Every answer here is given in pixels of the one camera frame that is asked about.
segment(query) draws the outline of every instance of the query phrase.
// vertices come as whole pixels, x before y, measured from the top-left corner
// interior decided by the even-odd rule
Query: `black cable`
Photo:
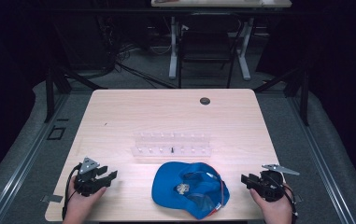
[[[73,168],[72,172],[70,172],[69,177],[67,178],[66,189],[64,190],[64,208],[62,209],[62,220],[64,220],[64,217],[66,216],[67,204],[69,203],[70,198],[73,196],[73,194],[76,193],[76,192],[73,192],[72,195],[70,195],[70,197],[68,198],[70,180],[72,178],[73,173],[75,173],[76,170],[79,170],[81,165],[82,165],[82,163],[80,162],[77,166],[75,166]]]
[[[271,176],[269,176],[269,175],[263,174],[263,176],[265,176],[268,180],[273,182],[273,184],[276,185],[277,188],[279,190],[281,190],[283,192],[283,194],[285,195],[285,197],[288,199],[288,201],[289,201],[289,203],[291,204],[291,207],[292,207],[292,224],[294,224],[296,222],[296,219],[298,218],[298,213],[296,211],[296,206],[295,206],[295,201],[294,201],[294,194],[293,194],[292,189],[290,189],[290,188],[288,188],[286,186],[281,187],[280,184],[276,180],[271,178]],[[293,199],[288,195],[288,193],[285,191],[285,189],[287,189],[288,191],[290,191],[292,193]]]
[[[170,83],[165,83],[163,80],[161,80],[161,79],[159,79],[157,77],[153,77],[153,76],[151,76],[149,74],[145,74],[143,72],[137,71],[137,70],[135,70],[133,68],[130,68],[130,67],[122,64],[122,63],[116,62],[116,65],[118,65],[121,69],[131,73],[134,76],[141,77],[141,78],[143,78],[145,80],[155,82],[157,84],[160,84],[162,86],[167,87],[168,89],[175,89],[176,88],[176,86],[172,86],[172,84],[170,84]]]

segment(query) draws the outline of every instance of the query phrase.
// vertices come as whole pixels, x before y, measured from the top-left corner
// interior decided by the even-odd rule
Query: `white table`
[[[284,8],[290,7],[292,2],[290,0],[172,0],[164,3],[156,3],[155,0],[151,0],[153,7],[247,7],[247,8]],[[241,66],[242,76],[245,80],[250,80],[250,73],[245,59],[245,53],[248,48],[250,33],[252,30],[253,19],[245,22],[242,35],[244,40],[241,49],[238,50],[238,60]],[[176,52],[176,33],[177,27],[175,18],[172,17],[171,22],[171,63],[169,66],[169,78],[176,78],[178,56]]]

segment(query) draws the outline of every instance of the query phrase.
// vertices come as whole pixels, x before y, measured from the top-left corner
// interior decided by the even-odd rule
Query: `cable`
[[[73,192],[72,195],[70,195],[70,197],[68,197],[70,180],[72,178],[73,173],[75,173],[76,170],[79,170],[81,165],[82,165],[82,163],[80,162],[77,166],[75,166],[73,168],[72,172],[70,172],[69,177],[67,178],[66,189],[64,190],[64,208],[62,209],[62,220],[64,220],[64,217],[66,216],[67,204],[69,203],[70,198],[72,198],[72,196],[76,193],[76,190],[75,190],[75,192]]]
[[[169,28],[168,22],[166,21],[165,17],[163,17],[163,19],[164,19],[165,26],[166,26],[166,28],[168,29],[169,34],[171,35],[172,32],[171,32],[171,29]],[[158,52],[157,50],[155,50],[156,48],[161,48],[161,47],[153,47],[153,46],[150,46],[150,49],[151,49],[151,51],[152,51],[153,53],[161,55],[161,54],[167,53],[167,52],[172,48],[172,44],[170,44],[170,45],[168,46],[168,49],[165,50],[165,51],[163,51],[163,52]]]
[[[296,211],[294,194],[293,194],[292,189],[290,189],[290,188],[288,188],[286,186],[281,187],[280,184],[276,180],[271,178],[271,176],[269,176],[269,175],[263,174],[263,176],[265,176],[268,180],[273,182],[273,184],[276,185],[277,188],[279,190],[281,190],[283,192],[283,194],[285,195],[285,197],[288,199],[288,201],[289,201],[289,203],[291,204],[291,207],[292,207],[292,224],[294,224],[296,222],[296,219],[298,218],[298,213]],[[285,189],[287,189],[288,191],[290,191],[292,193],[293,199],[288,195],[288,193],[285,191]]]
[[[170,83],[164,82],[163,80],[161,80],[161,79],[159,79],[157,77],[153,77],[152,75],[137,71],[137,70],[135,70],[133,68],[130,68],[130,67],[122,64],[122,63],[116,62],[116,65],[118,65],[121,69],[131,73],[134,76],[141,77],[141,78],[145,79],[147,82],[152,81],[152,82],[155,82],[155,83],[160,84],[162,86],[165,86],[168,89],[175,89],[176,88],[176,86],[174,86],[174,85],[172,85]]]

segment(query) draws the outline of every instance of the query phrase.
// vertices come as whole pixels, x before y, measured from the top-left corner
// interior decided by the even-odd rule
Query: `human hand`
[[[285,189],[289,197],[292,197],[290,190]],[[292,206],[286,196],[275,202],[264,200],[255,189],[249,190],[253,201],[262,209],[264,221],[267,224],[291,224],[292,223]]]
[[[70,200],[67,204],[66,216],[64,217],[64,224],[68,223],[82,223],[85,218],[90,214],[93,209],[93,205],[102,197],[106,192],[106,187],[102,187],[96,193],[85,197],[78,193],[74,188],[76,176],[73,176],[69,182],[68,195]]]

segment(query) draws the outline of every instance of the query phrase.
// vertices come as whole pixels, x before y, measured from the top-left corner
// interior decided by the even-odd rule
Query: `metal bar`
[[[238,61],[239,61],[239,65],[241,67],[241,72],[242,72],[242,77],[246,81],[250,80],[250,73],[249,73],[249,69],[248,69],[247,60],[245,59],[245,53],[248,48],[248,43],[249,43],[249,39],[250,39],[252,27],[253,27],[253,21],[254,21],[254,19],[250,18],[248,21],[245,22],[244,30],[242,32],[244,34],[244,40],[242,41],[241,50],[237,51]]]
[[[63,105],[66,103],[68,96],[65,94],[61,95],[61,98],[57,101],[55,110],[55,115],[57,115]],[[18,190],[20,189],[25,177],[28,175],[30,169],[33,166],[33,163],[36,160],[36,157],[40,151],[41,144],[43,140],[47,137],[46,133],[50,131],[53,127],[53,122],[55,121],[55,117],[53,116],[49,123],[44,123],[43,127],[41,128],[40,132],[38,133],[32,147],[23,158],[21,163],[18,165],[17,169],[15,170],[14,174],[9,179],[8,183],[6,184],[1,196],[0,196],[0,223],[4,218],[9,206],[13,202]]]
[[[355,220],[353,219],[353,216],[349,211],[349,208],[344,200],[340,188],[337,186],[335,179],[333,178],[333,175],[330,172],[329,167],[322,156],[320,147],[318,146],[310,127],[306,126],[301,120],[298,103],[292,97],[288,97],[287,99],[290,106],[292,107],[292,110],[294,112],[293,114],[300,123],[300,126],[306,135],[306,139],[310,144],[310,154],[315,163],[315,166],[317,167],[318,172],[320,173],[320,178],[323,181],[323,184],[332,200],[332,203],[335,206],[335,211],[337,212],[341,223],[355,223]]]
[[[175,17],[171,18],[171,62],[169,64],[169,78],[177,77],[178,55],[177,55],[177,25]]]

